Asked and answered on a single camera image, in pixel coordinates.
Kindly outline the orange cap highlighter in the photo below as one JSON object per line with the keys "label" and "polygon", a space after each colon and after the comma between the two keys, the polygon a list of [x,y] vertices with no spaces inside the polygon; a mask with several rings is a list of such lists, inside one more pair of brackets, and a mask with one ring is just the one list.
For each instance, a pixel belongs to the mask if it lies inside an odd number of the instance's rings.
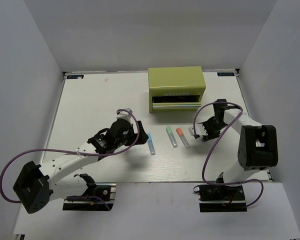
{"label": "orange cap highlighter", "polygon": [[177,132],[177,134],[178,134],[178,136],[179,136],[181,142],[183,143],[184,147],[185,147],[186,149],[190,148],[190,144],[189,144],[187,138],[185,137],[185,135],[184,135],[182,129],[181,129],[181,128],[177,128],[177,129],[176,129],[176,132]]}

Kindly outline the green cap highlighter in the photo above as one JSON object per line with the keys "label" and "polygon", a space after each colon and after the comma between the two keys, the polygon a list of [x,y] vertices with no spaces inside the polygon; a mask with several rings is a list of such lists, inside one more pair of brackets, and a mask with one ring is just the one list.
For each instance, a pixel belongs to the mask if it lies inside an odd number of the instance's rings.
{"label": "green cap highlighter", "polygon": [[174,134],[173,134],[173,132],[172,132],[171,127],[170,127],[170,126],[167,126],[167,127],[165,128],[165,130],[166,130],[166,133],[167,133],[167,135],[168,135],[168,137],[169,137],[169,140],[170,140],[172,146],[173,146],[174,148],[177,148],[177,147],[178,147],[178,144],[177,144],[176,138],[175,138],[175,136],[174,136]]}

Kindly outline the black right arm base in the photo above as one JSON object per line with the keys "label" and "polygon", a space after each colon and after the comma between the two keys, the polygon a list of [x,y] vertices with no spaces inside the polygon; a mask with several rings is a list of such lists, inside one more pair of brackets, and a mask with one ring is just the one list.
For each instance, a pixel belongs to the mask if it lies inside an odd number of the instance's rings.
{"label": "black right arm base", "polygon": [[243,187],[196,185],[193,192],[199,195],[201,213],[246,212],[246,198]]}

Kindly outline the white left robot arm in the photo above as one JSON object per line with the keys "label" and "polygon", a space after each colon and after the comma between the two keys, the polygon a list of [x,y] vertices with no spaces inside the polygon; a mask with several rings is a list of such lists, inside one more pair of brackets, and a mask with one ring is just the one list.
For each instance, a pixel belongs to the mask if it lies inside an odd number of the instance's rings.
{"label": "white left robot arm", "polygon": [[139,129],[135,132],[130,121],[120,118],[89,138],[75,154],[64,154],[41,164],[26,163],[13,186],[26,212],[36,213],[56,199],[106,204],[110,200],[110,189],[97,185],[88,174],[76,171],[104,159],[122,146],[144,145],[149,137],[141,121],[137,121],[137,126]]}

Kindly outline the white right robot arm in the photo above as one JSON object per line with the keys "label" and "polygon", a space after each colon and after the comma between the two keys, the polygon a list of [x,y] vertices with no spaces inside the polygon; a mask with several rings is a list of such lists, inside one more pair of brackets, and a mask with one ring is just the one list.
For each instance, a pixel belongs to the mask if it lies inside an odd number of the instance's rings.
{"label": "white right robot arm", "polygon": [[214,140],[203,164],[204,170],[227,130],[233,129],[239,134],[237,161],[220,174],[221,182],[203,179],[204,183],[216,186],[216,195],[226,200],[234,193],[232,185],[253,182],[252,175],[278,164],[277,130],[273,125],[253,120],[241,106],[226,99],[217,99],[210,105],[213,106],[214,115],[204,122],[193,122],[189,132],[203,142]]}

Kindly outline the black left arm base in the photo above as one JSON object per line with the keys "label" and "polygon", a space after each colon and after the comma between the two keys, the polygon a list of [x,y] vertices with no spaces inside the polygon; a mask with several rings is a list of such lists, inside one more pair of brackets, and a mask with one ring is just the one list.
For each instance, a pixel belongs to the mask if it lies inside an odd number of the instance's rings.
{"label": "black left arm base", "polygon": [[74,179],[79,183],[83,180],[84,192],[72,194],[64,199],[63,211],[109,212],[116,196],[116,183],[97,183],[86,173],[75,174]]}

